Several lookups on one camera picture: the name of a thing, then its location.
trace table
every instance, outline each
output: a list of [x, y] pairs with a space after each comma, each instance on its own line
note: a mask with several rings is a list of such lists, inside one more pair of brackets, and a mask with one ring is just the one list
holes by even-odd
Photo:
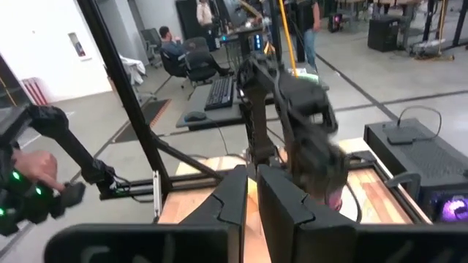
[[[326, 91], [330, 89], [330, 87], [325, 82], [322, 80], [320, 82], [323, 89]], [[182, 112], [181, 116], [177, 120], [175, 125], [176, 128], [187, 127], [190, 131], [197, 131], [244, 123], [241, 110], [239, 109], [239, 104], [241, 104], [242, 101], [237, 97], [237, 94], [234, 96], [232, 107], [205, 111], [205, 103], [210, 94], [210, 90], [211, 84], [200, 85], [194, 90], [190, 96], [185, 111]], [[273, 94], [267, 94], [265, 99], [267, 104], [273, 104]], [[205, 113], [207, 118], [203, 121], [186, 122], [184, 120], [185, 115], [194, 111]]]
[[[346, 152], [356, 152], [361, 150], [370, 150], [369, 146], [361, 139], [343, 140], [339, 142], [340, 147]], [[283, 158], [287, 158], [285, 153], [282, 153]], [[384, 172], [389, 178], [393, 177], [383, 163], [378, 160]], [[236, 157], [225, 156], [215, 157], [202, 161], [205, 165], [212, 169], [232, 169], [236, 165], [245, 164], [244, 160]], [[197, 170], [181, 163], [175, 175], [186, 175], [195, 173]], [[361, 207], [363, 208], [363, 218], [361, 223], [368, 224], [411, 224], [408, 222], [408, 216], [402, 211], [396, 201], [392, 200], [392, 196], [386, 190], [386, 187], [381, 181], [376, 179], [371, 171], [355, 171], [349, 176], [348, 182], [357, 194]], [[246, 227], [244, 241], [244, 262], [246, 263], [268, 263], [270, 262], [268, 249], [263, 234], [262, 223], [260, 220], [260, 212], [258, 210], [256, 187], [254, 181], [249, 180], [249, 192], [246, 204]], [[409, 203], [421, 215], [426, 223], [430, 224], [430, 220], [424, 215], [423, 211], [410, 199], [404, 189], [399, 186], [399, 189], [404, 192], [404, 196], [408, 198]], [[177, 224], [195, 210], [213, 191], [212, 188], [193, 190], [185, 192], [175, 192], [168, 195], [161, 217], [160, 224]], [[343, 208], [340, 213], [350, 218], [355, 218], [357, 211], [345, 208], [349, 206], [350, 193], [346, 189], [343, 191]]]

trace red object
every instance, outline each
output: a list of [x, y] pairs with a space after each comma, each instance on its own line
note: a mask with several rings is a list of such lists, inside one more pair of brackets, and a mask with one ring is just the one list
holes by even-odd
[[24, 84], [24, 88], [26, 88], [26, 92], [29, 96], [33, 99], [33, 103], [35, 105], [47, 105], [48, 102], [44, 97], [44, 93], [42, 92], [43, 86], [41, 85], [40, 79], [37, 77], [32, 77], [29, 79], [21, 80]]

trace wooden platform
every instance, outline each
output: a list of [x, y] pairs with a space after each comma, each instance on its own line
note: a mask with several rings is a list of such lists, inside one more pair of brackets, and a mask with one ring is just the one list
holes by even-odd
[[[340, 147], [346, 152], [356, 152], [361, 150], [370, 150], [368, 145], [361, 139], [344, 140], [339, 143]], [[390, 172], [378, 161], [388, 177]], [[236, 157], [216, 157], [203, 161], [204, 164], [212, 169], [231, 169], [238, 164], [245, 164], [244, 160]], [[195, 173], [197, 170], [181, 163], [177, 169], [176, 175], [186, 175]], [[398, 202], [386, 189], [383, 182], [373, 170], [363, 169], [353, 171], [349, 174], [348, 183], [356, 193], [362, 210], [362, 224], [411, 224], [410, 218], [401, 209]], [[244, 246], [244, 261], [246, 263], [270, 262], [268, 249], [263, 236], [260, 213], [257, 204], [256, 183], [249, 180], [249, 197], [247, 199], [247, 220], [246, 235]], [[159, 223], [177, 224], [195, 210], [213, 189], [203, 189], [195, 191], [177, 192], [170, 194], [165, 203]], [[399, 186], [399, 191], [408, 199], [406, 191]], [[343, 207], [340, 211], [344, 216], [355, 220], [358, 214], [355, 200], [351, 193], [345, 188], [342, 195]], [[424, 216], [423, 212], [410, 201], [416, 210], [425, 218], [426, 222], [430, 220]]]

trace concrete floor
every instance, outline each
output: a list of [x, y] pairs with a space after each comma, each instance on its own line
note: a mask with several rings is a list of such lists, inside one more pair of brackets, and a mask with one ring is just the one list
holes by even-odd
[[[363, 136], [367, 123], [395, 118], [410, 105], [425, 105], [443, 114], [441, 137], [468, 154], [468, 52], [462, 48], [451, 50], [456, 60], [451, 62], [418, 62], [409, 58], [395, 58], [393, 53], [378, 53], [366, 46], [365, 33], [321, 32], [317, 38], [317, 66], [321, 77], [331, 87], [328, 95], [337, 111], [339, 132], [334, 140]], [[215, 53], [226, 65], [223, 52]], [[142, 89], [158, 92], [159, 99], [172, 99], [169, 107], [153, 130], [163, 134], [163, 140], [187, 153], [204, 156], [223, 156], [221, 137], [217, 129], [185, 132], [177, 129], [176, 121], [186, 105], [190, 90], [180, 89], [184, 81], [169, 76], [163, 69], [150, 69]], [[114, 166], [118, 175], [129, 180], [150, 178], [151, 169], [138, 141], [110, 143], [116, 132], [127, 122], [127, 115], [112, 93], [90, 96], [57, 104], [70, 116], [71, 130], [88, 148], [107, 164]], [[267, 116], [275, 117], [274, 108], [267, 108]], [[417, 117], [430, 129], [437, 129], [437, 118], [431, 113], [414, 110], [405, 117]], [[278, 121], [268, 125], [281, 131]], [[247, 146], [245, 128], [222, 128], [229, 152], [240, 153]], [[78, 173], [78, 166], [57, 144], [47, 138], [25, 134], [25, 150], [49, 150], [58, 159], [61, 181], [70, 180]], [[170, 174], [178, 161], [164, 153], [162, 158]], [[100, 202], [98, 191], [88, 187], [84, 202], [67, 211], [60, 220], [49, 219], [39, 226], [26, 226], [22, 235], [0, 239], [2, 262], [39, 262], [48, 239], [60, 229], [79, 223], [149, 223], [153, 218], [152, 205], [142, 205], [130, 199]]]

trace monitor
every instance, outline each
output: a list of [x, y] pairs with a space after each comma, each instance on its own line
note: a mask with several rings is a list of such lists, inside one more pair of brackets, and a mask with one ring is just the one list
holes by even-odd
[[222, 20], [231, 22], [234, 28], [238, 28], [247, 22], [247, 12], [243, 9], [239, 0], [217, 0], [216, 4]]

